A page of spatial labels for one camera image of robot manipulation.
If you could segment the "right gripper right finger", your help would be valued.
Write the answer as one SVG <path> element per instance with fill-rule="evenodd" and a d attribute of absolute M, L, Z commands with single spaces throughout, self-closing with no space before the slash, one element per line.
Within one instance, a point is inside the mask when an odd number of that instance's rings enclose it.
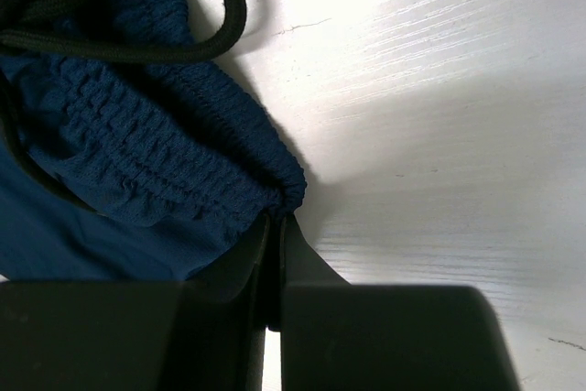
<path fill-rule="evenodd" d="M 494 310 L 471 286 L 360 285 L 278 230 L 281 384 L 286 390 L 517 390 Z"/>

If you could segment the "navy blue shorts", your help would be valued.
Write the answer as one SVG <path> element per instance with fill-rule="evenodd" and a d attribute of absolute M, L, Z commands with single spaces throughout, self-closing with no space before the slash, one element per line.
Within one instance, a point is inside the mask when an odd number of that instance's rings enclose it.
<path fill-rule="evenodd" d="M 215 63 L 245 0 L 1 0 L 1 273 L 185 280 L 306 181 Z"/>

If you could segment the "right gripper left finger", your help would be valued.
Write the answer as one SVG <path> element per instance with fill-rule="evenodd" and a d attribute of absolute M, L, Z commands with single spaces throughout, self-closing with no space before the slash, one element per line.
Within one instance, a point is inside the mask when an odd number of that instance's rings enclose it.
<path fill-rule="evenodd" d="M 4 390 L 258 390 L 268 219 L 183 282 L 5 282 Z"/>

